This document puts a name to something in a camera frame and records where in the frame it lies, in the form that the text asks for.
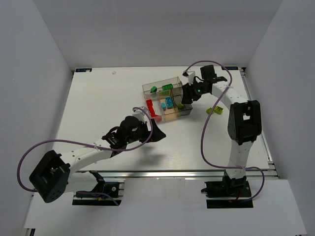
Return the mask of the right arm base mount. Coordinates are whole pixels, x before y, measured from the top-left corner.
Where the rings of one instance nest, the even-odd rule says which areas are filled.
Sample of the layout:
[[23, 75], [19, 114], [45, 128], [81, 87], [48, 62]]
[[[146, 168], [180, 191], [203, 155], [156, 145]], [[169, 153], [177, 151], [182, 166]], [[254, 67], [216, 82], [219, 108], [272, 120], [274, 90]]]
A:
[[201, 193], [206, 195], [208, 209], [253, 208], [246, 176], [236, 179], [224, 174], [221, 181], [205, 182]]

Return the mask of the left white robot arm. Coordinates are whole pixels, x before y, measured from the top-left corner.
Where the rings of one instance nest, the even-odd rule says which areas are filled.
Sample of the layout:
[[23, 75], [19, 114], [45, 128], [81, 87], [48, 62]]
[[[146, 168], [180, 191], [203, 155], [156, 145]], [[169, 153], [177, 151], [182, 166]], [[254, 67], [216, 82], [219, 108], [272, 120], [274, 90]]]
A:
[[122, 153], [131, 143], [158, 142], [165, 138], [166, 134], [158, 128], [155, 120], [150, 121], [152, 128], [148, 128], [141, 118], [127, 116], [91, 147], [82, 145], [80, 149], [65, 153], [51, 150], [44, 154], [29, 180], [46, 203], [68, 192], [81, 198], [117, 198], [117, 183], [106, 183], [97, 171], [82, 173], [81, 169]]

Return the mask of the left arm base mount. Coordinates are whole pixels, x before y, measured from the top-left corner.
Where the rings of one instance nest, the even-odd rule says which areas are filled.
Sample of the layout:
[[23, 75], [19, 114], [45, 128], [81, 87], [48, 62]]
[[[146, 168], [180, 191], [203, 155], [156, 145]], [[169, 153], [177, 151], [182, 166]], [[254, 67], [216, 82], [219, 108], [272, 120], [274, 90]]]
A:
[[107, 181], [97, 171], [89, 171], [92, 180], [91, 190], [80, 190], [74, 193], [73, 206], [119, 206], [124, 194], [122, 182]]

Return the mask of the small green number lego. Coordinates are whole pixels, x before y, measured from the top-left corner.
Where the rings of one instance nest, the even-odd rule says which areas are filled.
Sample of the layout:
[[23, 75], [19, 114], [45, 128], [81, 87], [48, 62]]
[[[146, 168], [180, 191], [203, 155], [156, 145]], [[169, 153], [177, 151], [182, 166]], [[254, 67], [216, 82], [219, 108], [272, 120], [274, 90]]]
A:
[[153, 86], [153, 87], [151, 87], [151, 89], [150, 89], [150, 94], [156, 94], [156, 92], [157, 92], [157, 87], [156, 86]]

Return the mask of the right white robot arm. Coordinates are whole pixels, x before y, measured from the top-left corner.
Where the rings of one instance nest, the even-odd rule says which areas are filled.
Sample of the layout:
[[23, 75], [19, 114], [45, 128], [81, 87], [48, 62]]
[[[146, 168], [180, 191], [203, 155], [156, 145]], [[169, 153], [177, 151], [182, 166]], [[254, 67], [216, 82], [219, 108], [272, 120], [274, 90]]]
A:
[[257, 100], [247, 100], [234, 90], [232, 75], [226, 71], [230, 79], [218, 76], [213, 65], [204, 66], [200, 68], [201, 81], [198, 82], [194, 71], [184, 70], [183, 76], [188, 82], [182, 86], [181, 103], [192, 104], [209, 93], [217, 98], [215, 105], [222, 102], [228, 109], [227, 131], [231, 138], [231, 151], [224, 170], [230, 180], [237, 181], [245, 177], [250, 149], [262, 132], [261, 110]]

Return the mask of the lime curved lego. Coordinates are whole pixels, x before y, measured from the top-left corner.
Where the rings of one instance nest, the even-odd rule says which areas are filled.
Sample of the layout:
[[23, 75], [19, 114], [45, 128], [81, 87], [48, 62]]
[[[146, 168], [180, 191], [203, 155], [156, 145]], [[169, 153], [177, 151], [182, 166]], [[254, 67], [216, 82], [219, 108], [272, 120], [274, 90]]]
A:
[[223, 108], [222, 108], [222, 107], [219, 107], [219, 106], [216, 106], [215, 109], [214, 109], [214, 112], [215, 112], [216, 114], [221, 115], [222, 112], [223, 112]]

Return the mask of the red curved lego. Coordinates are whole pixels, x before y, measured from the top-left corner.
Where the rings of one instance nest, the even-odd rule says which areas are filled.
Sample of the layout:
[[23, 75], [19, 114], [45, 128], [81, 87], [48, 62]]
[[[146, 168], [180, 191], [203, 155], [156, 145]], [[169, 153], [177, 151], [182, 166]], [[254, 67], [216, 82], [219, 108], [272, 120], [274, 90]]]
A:
[[159, 117], [159, 115], [157, 115], [154, 110], [150, 110], [150, 115], [151, 118]]

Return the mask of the cyan small lego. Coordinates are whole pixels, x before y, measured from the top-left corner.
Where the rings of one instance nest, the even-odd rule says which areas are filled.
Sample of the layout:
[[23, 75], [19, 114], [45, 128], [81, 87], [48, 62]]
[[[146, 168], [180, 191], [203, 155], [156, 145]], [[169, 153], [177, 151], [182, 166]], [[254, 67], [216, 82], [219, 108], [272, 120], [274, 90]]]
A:
[[165, 111], [166, 110], [166, 104], [165, 103], [161, 103], [161, 107], [162, 109]]

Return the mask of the cyan long lego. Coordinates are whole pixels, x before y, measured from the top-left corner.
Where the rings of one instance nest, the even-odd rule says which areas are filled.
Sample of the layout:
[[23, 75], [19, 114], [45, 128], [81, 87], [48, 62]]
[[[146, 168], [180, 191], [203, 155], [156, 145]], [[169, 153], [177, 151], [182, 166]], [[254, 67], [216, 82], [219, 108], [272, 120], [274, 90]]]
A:
[[174, 107], [173, 100], [171, 97], [165, 98], [165, 104], [168, 109], [172, 109]]

